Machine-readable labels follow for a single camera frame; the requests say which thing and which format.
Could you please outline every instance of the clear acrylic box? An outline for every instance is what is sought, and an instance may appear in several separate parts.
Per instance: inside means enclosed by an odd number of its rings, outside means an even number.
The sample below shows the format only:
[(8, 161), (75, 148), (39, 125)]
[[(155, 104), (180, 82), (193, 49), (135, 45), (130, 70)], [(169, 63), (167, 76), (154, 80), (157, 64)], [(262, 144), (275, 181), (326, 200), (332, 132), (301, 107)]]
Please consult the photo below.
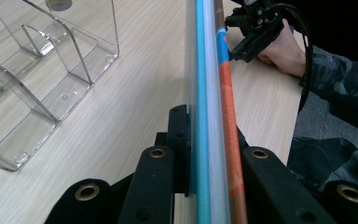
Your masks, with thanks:
[(112, 0), (0, 0), (0, 168), (19, 170), (117, 57)]

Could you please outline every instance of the black clamp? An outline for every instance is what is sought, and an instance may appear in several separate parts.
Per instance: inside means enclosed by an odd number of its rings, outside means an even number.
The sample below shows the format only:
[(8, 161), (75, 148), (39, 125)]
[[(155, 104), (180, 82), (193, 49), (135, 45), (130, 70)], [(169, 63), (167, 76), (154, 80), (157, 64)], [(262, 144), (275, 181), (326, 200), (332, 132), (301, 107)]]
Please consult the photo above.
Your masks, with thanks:
[[(189, 193), (189, 127), (186, 106), (171, 109), (168, 131), (143, 151), (132, 175), (112, 186), (99, 179), (75, 183), (46, 223), (173, 223), (174, 194)], [(335, 181), (312, 194), (272, 151), (249, 147), (238, 135), (249, 223), (358, 223), (358, 186)]]
[(269, 0), (253, 1), (241, 5), (226, 17), (226, 27), (239, 27), (244, 39), (230, 52), (230, 60), (244, 60), (247, 63), (255, 58), (269, 43), (274, 41), (283, 29), (280, 11)]

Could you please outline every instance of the table surface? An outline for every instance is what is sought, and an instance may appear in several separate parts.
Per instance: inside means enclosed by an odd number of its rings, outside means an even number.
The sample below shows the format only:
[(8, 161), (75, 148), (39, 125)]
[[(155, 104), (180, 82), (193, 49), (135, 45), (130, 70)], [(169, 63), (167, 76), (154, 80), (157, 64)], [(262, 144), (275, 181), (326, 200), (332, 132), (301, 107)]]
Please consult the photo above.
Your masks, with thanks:
[[(75, 182), (114, 184), (133, 173), (156, 133), (167, 131), (169, 110), (186, 103), (185, 33), (193, 28), (186, 27), (186, 1), (114, 3), (119, 58), (22, 169), (0, 169), (0, 223), (43, 223)], [(224, 4), (226, 16), (238, 6)], [(233, 47), (242, 36), (229, 29), (227, 39)], [(258, 60), (231, 62), (231, 71), (237, 122), (248, 143), (286, 162), (298, 79)]]

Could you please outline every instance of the wire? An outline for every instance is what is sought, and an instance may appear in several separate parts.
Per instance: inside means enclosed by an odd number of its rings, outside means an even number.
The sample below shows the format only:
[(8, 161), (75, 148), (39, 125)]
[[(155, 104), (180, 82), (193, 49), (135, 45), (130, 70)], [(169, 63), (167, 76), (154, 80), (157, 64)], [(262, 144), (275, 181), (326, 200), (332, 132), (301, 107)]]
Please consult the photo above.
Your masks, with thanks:
[(286, 10), (287, 12), (292, 14), (296, 23), (295, 27), (298, 27), (299, 32), (302, 34), (303, 37), (305, 55), (306, 55), (305, 74), (303, 77), (303, 80), (305, 80), (305, 86), (303, 87), (301, 100), (298, 107), (297, 113), (299, 113), (304, 107), (310, 92), (310, 80), (312, 74), (312, 58), (313, 58), (313, 47), (312, 47), (312, 39), (310, 35), (310, 28), (307, 25), (305, 17), (301, 14), (301, 12), (296, 7), (285, 3), (279, 3), (274, 6), (279, 9)]

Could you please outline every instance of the sleeve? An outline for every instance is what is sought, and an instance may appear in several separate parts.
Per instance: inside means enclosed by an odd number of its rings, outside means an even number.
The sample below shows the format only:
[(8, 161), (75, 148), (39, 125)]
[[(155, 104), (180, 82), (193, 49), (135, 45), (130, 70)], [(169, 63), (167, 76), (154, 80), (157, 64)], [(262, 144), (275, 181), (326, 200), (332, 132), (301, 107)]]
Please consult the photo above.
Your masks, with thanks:
[(310, 91), (332, 104), (339, 98), (351, 106), (352, 100), (358, 99), (358, 62), (314, 47), (309, 78)]

